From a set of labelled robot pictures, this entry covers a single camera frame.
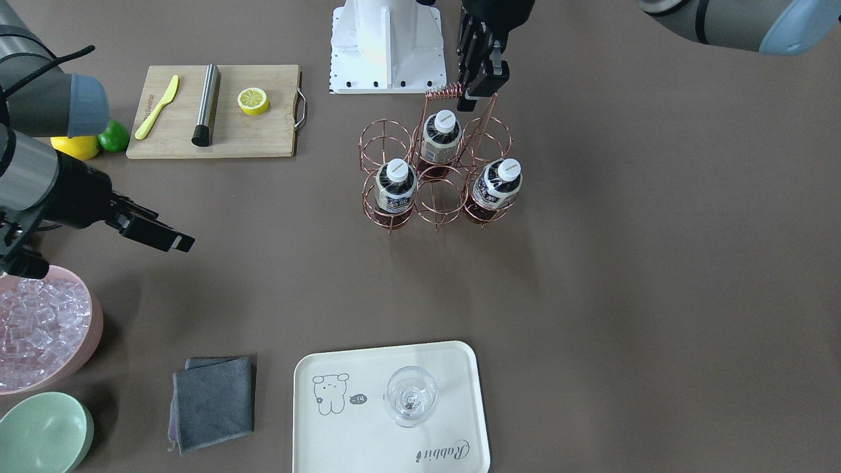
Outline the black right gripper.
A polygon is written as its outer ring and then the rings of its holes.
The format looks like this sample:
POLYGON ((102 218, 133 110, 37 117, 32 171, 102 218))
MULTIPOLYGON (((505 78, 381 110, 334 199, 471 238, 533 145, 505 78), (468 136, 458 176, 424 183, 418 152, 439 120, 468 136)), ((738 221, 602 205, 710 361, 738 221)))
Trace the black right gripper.
POLYGON ((187 252, 187 245, 193 245, 195 238, 157 221, 157 216, 157 213, 139 206, 131 198, 111 192, 105 224, 121 236, 159 251, 187 252))

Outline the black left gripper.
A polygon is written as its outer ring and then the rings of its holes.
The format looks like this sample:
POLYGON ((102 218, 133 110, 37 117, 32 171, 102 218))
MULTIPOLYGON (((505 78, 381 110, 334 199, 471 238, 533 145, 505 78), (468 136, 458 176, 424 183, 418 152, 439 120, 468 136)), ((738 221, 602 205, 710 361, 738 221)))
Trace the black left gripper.
POLYGON ((534 1, 463 1, 459 29, 460 87, 457 110, 472 112, 480 98, 490 98, 510 78, 509 33, 528 21, 534 1))

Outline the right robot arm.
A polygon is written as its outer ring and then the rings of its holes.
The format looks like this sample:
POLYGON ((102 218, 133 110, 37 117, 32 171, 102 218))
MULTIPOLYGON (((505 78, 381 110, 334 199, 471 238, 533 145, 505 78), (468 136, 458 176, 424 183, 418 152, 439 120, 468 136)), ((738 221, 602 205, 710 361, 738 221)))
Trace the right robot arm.
POLYGON ((16 17, 2 20, 2 272, 45 278, 48 261, 29 243, 42 221, 84 229, 104 222, 157 250, 188 252, 193 237, 118 194, 108 174, 40 141, 95 135, 109 119, 95 78, 61 72, 93 46, 57 56, 16 17))

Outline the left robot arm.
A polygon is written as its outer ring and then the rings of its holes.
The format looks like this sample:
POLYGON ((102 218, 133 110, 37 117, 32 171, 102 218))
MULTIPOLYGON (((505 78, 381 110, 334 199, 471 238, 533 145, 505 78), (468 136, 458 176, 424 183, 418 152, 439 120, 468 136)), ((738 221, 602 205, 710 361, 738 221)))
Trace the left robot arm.
MULTIPOLYGON (((665 29, 697 44, 796 56, 839 23, 838 1, 639 1, 665 29)), ((463 1, 459 27, 457 108, 499 92, 510 78, 502 59, 511 31, 528 21, 532 1, 463 1)))

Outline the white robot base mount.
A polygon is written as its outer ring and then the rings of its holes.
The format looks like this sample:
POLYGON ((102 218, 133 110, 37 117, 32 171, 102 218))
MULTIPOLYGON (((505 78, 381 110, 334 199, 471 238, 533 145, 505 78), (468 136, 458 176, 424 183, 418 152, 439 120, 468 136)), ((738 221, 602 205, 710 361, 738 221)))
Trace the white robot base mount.
POLYGON ((329 92, 425 93, 447 83, 440 10, 346 1, 332 12, 329 92))

